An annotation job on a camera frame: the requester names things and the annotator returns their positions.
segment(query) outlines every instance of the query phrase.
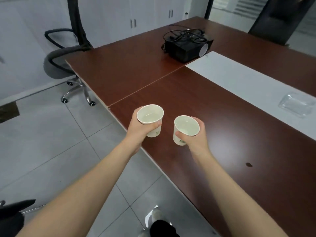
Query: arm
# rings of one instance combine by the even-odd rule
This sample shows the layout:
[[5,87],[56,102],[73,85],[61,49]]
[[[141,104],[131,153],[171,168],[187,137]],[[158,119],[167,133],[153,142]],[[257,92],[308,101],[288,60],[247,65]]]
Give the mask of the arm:
[[202,168],[209,187],[224,219],[235,237],[282,236],[286,233],[240,186],[225,172],[209,150],[204,123],[196,136],[179,131],[176,135],[184,140],[195,162]]
[[161,122],[140,124],[136,118],[138,110],[133,113],[125,139],[91,171],[45,206],[18,237],[87,235],[131,156],[139,150],[145,136],[161,125]]

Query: paper cup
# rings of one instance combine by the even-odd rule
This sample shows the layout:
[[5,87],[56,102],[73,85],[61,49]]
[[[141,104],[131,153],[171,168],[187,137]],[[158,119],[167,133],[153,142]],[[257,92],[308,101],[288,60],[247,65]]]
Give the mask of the paper cup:
[[176,131],[180,131],[189,136],[194,136],[200,132],[200,126],[198,122],[190,116],[178,116],[174,120],[173,141],[177,145],[186,145],[185,141],[176,136]]
[[[148,125],[157,121],[162,121],[164,111],[158,105],[145,105],[137,112],[137,119],[143,125]],[[160,134],[161,126],[147,134],[148,137],[156,137]]]

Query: hand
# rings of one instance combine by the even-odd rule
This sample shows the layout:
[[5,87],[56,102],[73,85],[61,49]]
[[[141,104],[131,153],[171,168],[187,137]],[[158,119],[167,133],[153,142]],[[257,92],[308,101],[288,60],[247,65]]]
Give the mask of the hand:
[[155,123],[148,124],[148,125],[141,124],[138,121],[137,116],[136,116],[140,108],[142,108],[142,106],[134,110],[130,125],[128,126],[126,137],[125,137],[125,140],[128,143],[132,144],[133,147],[135,147],[135,151],[133,152],[133,155],[136,154],[137,151],[139,150],[140,145],[142,144],[146,135],[152,130],[161,126],[162,124],[161,121],[157,121]]
[[204,122],[196,117],[192,118],[198,122],[200,126],[200,132],[195,136],[188,136],[181,133],[180,131],[176,131],[176,136],[184,140],[188,144],[193,158],[195,159],[195,161],[198,161],[199,158],[204,157],[211,152],[209,149],[209,144],[207,142]]

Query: white strip on table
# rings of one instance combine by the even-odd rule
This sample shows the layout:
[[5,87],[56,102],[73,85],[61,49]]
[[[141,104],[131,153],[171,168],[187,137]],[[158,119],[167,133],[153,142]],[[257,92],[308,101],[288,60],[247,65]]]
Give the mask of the white strip on table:
[[316,140],[316,106],[311,114],[304,118],[278,106],[281,99],[290,92],[316,101],[315,97],[214,51],[187,64],[186,67]]

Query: shoe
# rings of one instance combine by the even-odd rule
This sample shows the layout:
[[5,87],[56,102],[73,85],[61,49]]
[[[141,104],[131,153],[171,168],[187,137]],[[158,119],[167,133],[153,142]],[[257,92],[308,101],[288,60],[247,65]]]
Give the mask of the shoe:
[[143,231],[140,232],[138,237],[150,237],[150,233],[148,229],[144,229]]
[[154,223],[157,220],[164,220],[164,221],[168,222],[167,218],[164,217],[164,215],[162,214],[162,212],[161,212],[159,207],[154,208],[152,213],[151,213],[151,221],[152,221],[152,223]]

